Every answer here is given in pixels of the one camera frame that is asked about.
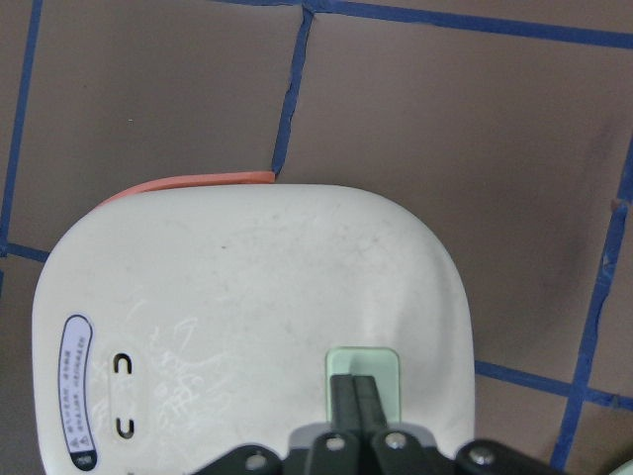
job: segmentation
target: white rounded object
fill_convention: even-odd
[[[466,295],[402,207],[325,185],[100,207],[52,251],[35,297],[46,473],[190,473],[248,442],[285,456],[293,429],[325,420],[324,359],[338,346],[396,351],[403,421],[448,455],[472,439]]]

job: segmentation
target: light green block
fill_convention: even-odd
[[[333,374],[373,376],[387,422],[401,421],[400,359],[395,351],[382,347],[339,347],[327,352],[325,387],[328,421],[332,419],[329,377]]]

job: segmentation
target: orange strip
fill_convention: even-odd
[[[172,188],[189,188],[192,186],[213,186],[213,185],[236,185],[236,184],[266,184],[275,182],[275,173],[272,171],[242,171],[238,173],[214,173],[209,175],[182,175],[160,178],[158,180],[147,181],[132,188],[117,193],[112,198],[108,198],[99,206],[103,206],[111,201],[118,200],[124,196],[144,193],[145,191],[170,190]]]

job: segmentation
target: silver screw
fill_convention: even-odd
[[[385,437],[385,444],[394,450],[405,448],[407,436],[400,432],[392,432]]]
[[[342,450],[345,447],[345,440],[342,437],[335,435],[334,437],[330,437],[328,440],[325,441],[325,446],[327,447],[327,450],[330,450],[332,452],[335,452],[336,450]]]
[[[486,447],[474,447],[468,456],[478,465],[491,465],[495,461],[495,455]]]
[[[256,453],[246,459],[246,470],[259,470],[265,467],[267,462],[266,457],[261,453]]]

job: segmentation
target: black u-shaped mark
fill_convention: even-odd
[[[115,356],[114,359],[114,365],[115,365],[115,373],[119,372],[119,363],[121,362],[121,360],[124,360],[124,362],[126,363],[126,366],[128,367],[128,374],[132,374],[132,359],[127,356],[125,353],[117,353],[117,355]]]
[[[132,419],[128,420],[128,430],[121,429],[121,420],[117,418],[117,433],[122,438],[132,438],[135,434],[135,422]]]

